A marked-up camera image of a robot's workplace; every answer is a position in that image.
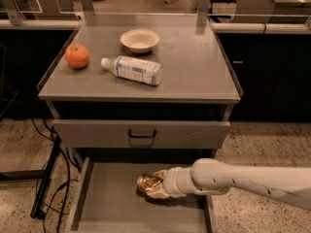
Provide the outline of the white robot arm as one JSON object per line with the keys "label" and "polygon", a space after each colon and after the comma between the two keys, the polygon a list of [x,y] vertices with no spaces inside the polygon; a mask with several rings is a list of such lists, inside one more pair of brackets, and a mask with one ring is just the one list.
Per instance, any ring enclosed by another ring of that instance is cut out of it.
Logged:
{"label": "white robot arm", "polygon": [[201,158],[190,167],[157,171],[144,191],[155,199],[223,195],[232,187],[311,210],[311,169],[238,166]]}

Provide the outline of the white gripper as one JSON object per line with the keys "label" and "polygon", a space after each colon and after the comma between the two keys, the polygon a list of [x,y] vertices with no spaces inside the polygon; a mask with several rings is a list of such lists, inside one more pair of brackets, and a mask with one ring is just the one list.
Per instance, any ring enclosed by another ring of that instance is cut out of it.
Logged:
{"label": "white gripper", "polygon": [[188,194],[194,194],[196,187],[190,175],[190,167],[175,167],[172,169],[159,170],[153,176],[163,180],[163,189],[153,189],[147,195],[154,199],[168,199],[169,197],[180,198]]}

